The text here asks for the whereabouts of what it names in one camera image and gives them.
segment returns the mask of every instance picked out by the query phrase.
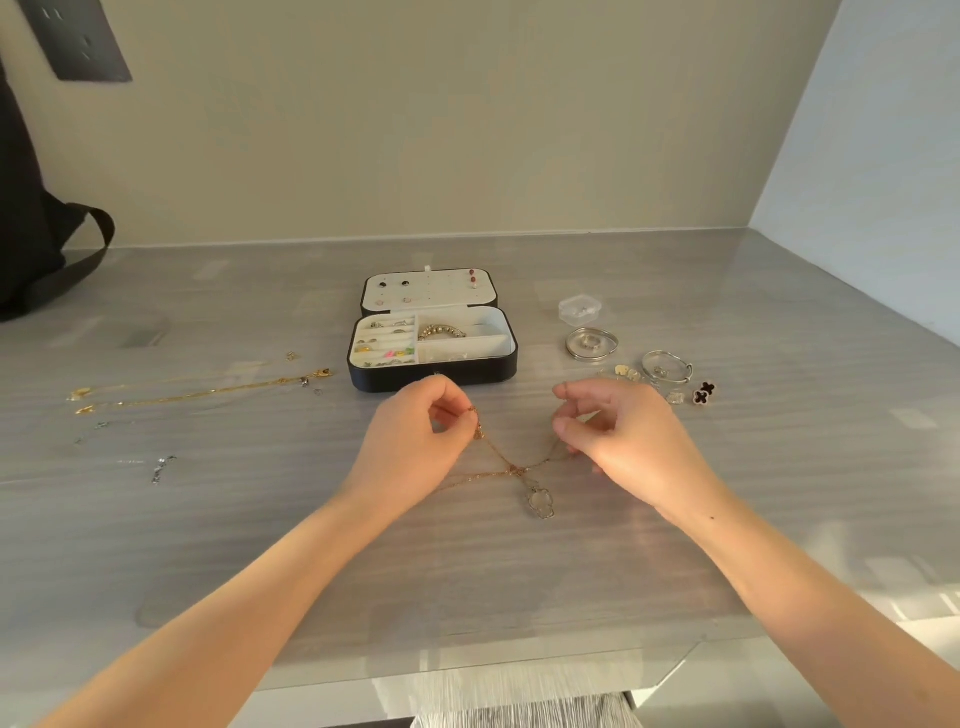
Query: forearm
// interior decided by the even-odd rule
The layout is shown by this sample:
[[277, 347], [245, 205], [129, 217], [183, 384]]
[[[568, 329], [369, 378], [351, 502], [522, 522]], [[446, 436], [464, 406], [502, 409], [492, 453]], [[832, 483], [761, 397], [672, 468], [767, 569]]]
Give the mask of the forearm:
[[724, 486], [675, 522], [847, 728], [958, 725], [960, 673]]
[[40, 725], [227, 725], [324, 587], [387, 523], [336, 497]]

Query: bracelet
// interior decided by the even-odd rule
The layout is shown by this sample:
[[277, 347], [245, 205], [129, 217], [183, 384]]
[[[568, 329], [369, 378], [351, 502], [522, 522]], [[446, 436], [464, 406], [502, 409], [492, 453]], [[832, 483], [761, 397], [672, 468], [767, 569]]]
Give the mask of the bracelet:
[[445, 333], [454, 339], [467, 338], [467, 335], [456, 327], [449, 327], [446, 324], [431, 324], [430, 326], [423, 327], [420, 330], [420, 334], [417, 336], [417, 340], [426, 341], [431, 336], [436, 336], [439, 333]]
[[[653, 366], [650, 359], [654, 359], [656, 357], [663, 357], [673, 361], [676, 364], [679, 364], [684, 368], [685, 376], [682, 379], [671, 379], [670, 373], [666, 371], [665, 367]], [[665, 382], [666, 384], [687, 384], [691, 379], [693, 379], [693, 365], [683, 361], [676, 354], [670, 352], [647, 352], [643, 355], [643, 358], [640, 359], [640, 369], [642, 369], [644, 375], [654, 383], [661, 381]]]

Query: gold necklace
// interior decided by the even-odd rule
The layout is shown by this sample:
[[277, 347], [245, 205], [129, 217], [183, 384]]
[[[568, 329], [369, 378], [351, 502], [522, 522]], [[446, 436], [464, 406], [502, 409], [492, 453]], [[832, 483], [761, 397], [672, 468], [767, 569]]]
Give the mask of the gold necklace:
[[[471, 407], [470, 410], [473, 412], [476, 412], [477, 408]], [[476, 432], [473, 433], [473, 439], [484, 440], [487, 443], [487, 445], [490, 446], [490, 449], [493, 450], [496, 456], [499, 457], [501, 460], [503, 460], [504, 463], [506, 463], [507, 470], [492, 471], [489, 473], [474, 473], [472, 475], [467, 475], [463, 480], [458, 480], [455, 483], [449, 483], [448, 485], [442, 486], [438, 490], [445, 491], [448, 488], [455, 488], [458, 485], [465, 485], [467, 483], [472, 483], [476, 480], [482, 480], [488, 477], [503, 477], [506, 475], [509, 477], [517, 478], [521, 483], [523, 483], [524, 487], [526, 487], [527, 505], [530, 506], [530, 510], [532, 510], [534, 513], [537, 514], [538, 518], [546, 520], [546, 519], [552, 519], [554, 515], [556, 515], [553, 509], [553, 496], [550, 495], [550, 491], [548, 491], [546, 488], [541, 487], [536, 480], [530, 477], [529, 473], [530, 471], [535, 470], [536, 468], [539, 468], [543, 465], [546, 465], [549, 462], [562, 462], [563, 460], [569, 459], [568, 457], [565, 457], [565, 458], [554, 457], [554, 452], [557, 449], [557, 445], [559, 445], [561, 442], [559, 439], [554, 442], [553, 447], [550, 448], [550, 451], [547, 453], [547, 456], [543, 458], [539, 463], [536, 463], [534, 465], [525, 465], [525, 466], [515, 465], [514, 463], [510, 462], [507, 456], [500, 451], [500, 448], [494, 445], [492, 440], [489, 437], [487, 437], [487, 433], [484, 432], [483, 426], [480, 424], [479, 420], [477, 421]]]
[[[306, 387], [310, 385], [310, 379], [323, 378], [331, 376], [333, 373], [329, 369], [318, 369], [316, 372], [311, 372], [308, 375], [303, 376], [281, 376], [277, 379], [271, 379], [270, 381], [255, 381], [251, 384], [238, 384], [233, 387], [220, 387], [219, 389], [204, 389], [200, 392], [191, 392], [188, 395], [177, 395], [175, 397], [160, 397], [156, 400], [134, 400], [134, 401], [116, 401], [116, 402], [105, 402], [103, 404], [89, 404], [86, 407], [78, 409], [74, 414], [78, 415], [88, 415], [91, 412], [99, 412], [102, 409], [119, 409], [120, 407], [138, 407], [144, 404], [164, 404], [171, 401], [185, 401], [185, 400], [195, 400], [200, 397], [209, 397], [210, 395], [222, 395], [226, 392], [239, 392], [243, 389], [261, 389], [263, 387], [274, 387], [282, 386], [284, 384], [293, 384], [294, 382], [299, 382], [300, 386]], [[90, 392], [94, 391], [92, 388], [85, 388], [85, 390], [76, 390], [74, 392], [74, 397], [76, 399], [81, 399], [85, 397]]]

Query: white wall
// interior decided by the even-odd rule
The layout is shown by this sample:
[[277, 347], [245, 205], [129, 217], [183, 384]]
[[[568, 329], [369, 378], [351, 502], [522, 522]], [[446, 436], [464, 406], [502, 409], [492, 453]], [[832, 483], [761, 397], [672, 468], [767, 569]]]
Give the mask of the white wall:
[[960, 344], [960, 1], [843, 0], [751, 225]]
[[741, 227], [838, 2], [104, 0], [110, 85], [0, 0], [0, 53], [115, 245]]

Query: black bag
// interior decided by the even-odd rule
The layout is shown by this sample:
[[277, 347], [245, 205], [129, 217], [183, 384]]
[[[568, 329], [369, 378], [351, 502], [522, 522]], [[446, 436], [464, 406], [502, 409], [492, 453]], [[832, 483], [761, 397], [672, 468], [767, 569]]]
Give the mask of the black bag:
[[[87, 213], [105, 245], [65, 265], [61, 250]], [[40, 308], [93, 273], [115, 233], [101, 209], [62, 203], [43, 188], [33, 142], [0, 63], [0, 321]]]

